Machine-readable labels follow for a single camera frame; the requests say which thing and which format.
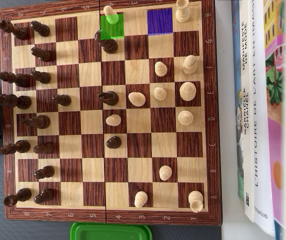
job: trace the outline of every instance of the chessboard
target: chessboard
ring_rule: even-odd
[[[119,15],[117,29],[104,19],[104,6]],[[190,18],[176,19],[175,0],[66,0],[0,10],[0,21],[27,28],[26,40],[0,30],[1,71],[27,74],[47,72],[48,84],[29,79],[28,87],[2,82],[3,94],[28,96],[31,107],[2,107],[3,143],[26,140],[26,153],[4,155],[4,196],[29,188],[31,199],[5,207],[7,219],[122,224],[220,225],[222,223],[219,142],[218,82],[214,0],[189,2]],[[30,27],[36,20],[50,29],[41,37]],[[95,41],[95,32],[108,28],[118,45],[106,53]],[[51,52],[48,62],[31,54],[38,47]],[[196,56],[197,70],[182,71],[189,55]],[[167,66],[159,77],[155,63]],[[180,87],[192,82],[192,101],[180,97]],[[155,99],[157,87],[167,92]],[[99,92],[119,97],[110,106]],[[136,107],[129,93],[144,94]],[[53,103],[52,96],[66,94],[69,106]],[[178,114],[193,114],[191,125],[178,122]],[[106,118],[117,114],[121,124]],[[46,115],[50,125],[36,129],[23,119]],[[106,146],[117,136],[121,146]],[[54,151],[36,154],[33,147],[53,143]],[[170,166],[171,177],[160,179],[161,166]],[[45,166],[54,175],[36,179]],[[36,204],[42,190],[54,190],[52,200]],[[146,204],[137,208],[135,195],[144,191]],[[192,212],[189,193],[203,195],[203,209]]]

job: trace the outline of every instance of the green highlighted square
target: green highlighted square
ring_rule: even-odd
[[[99,27],[104,30],[111,39],[122,39],[124,38],[124,17],[123,13],[115,15],[102,15],[99,17]],[[109,39],[108,36],[101,35],[101,40]]]

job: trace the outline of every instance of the blue highlighted square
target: blue highlighted square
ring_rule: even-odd
[[[173,32],[172,8],[147,11],[147,34],[160,35]]]

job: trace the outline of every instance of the chessboard frame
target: chessboard frame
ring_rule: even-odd
[[[102,11],[110,4],[114,9],[133,8],[172,4],[176,0],[65,0],[35,5],[16,6],[0,9],[1,20],[20,20],[41,16]],[[219,103],[216,52],[215,0],[199,0],[201,2],[202,42],[203,42],[203,77],[204,77],[204,112],[205,112],[205,142],[208,211],[197,214],[193,212],[175,211],[125,211],[122,218],[113,210],[91,210],[95,218],[89,216],[83,209],[62,208],[21,208],[5,207],[5,216],[11,220],[42,220],[42,221],[73,221],[101,222],[118,224],[147,224],[138,216],[148,218],[148,224],[184,224],[184,225],[221,225],[222,224],[222,186],[220,163],[219,134]],[[11,36],[0,30],[0,62],[1,71],[12,71]],[[2,93],[12,94],[11,84],[2,81]],[[12,108],[2,108],[2,132],[4,145],[14,142],[14,111]],[[4,195],[16,193],[15,157],[13,154],[4,156]]]

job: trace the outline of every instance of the green plastic lid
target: green plastic lid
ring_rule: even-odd
[[[152,233],[146,225],[75,222],[69,240],[152,240]]]

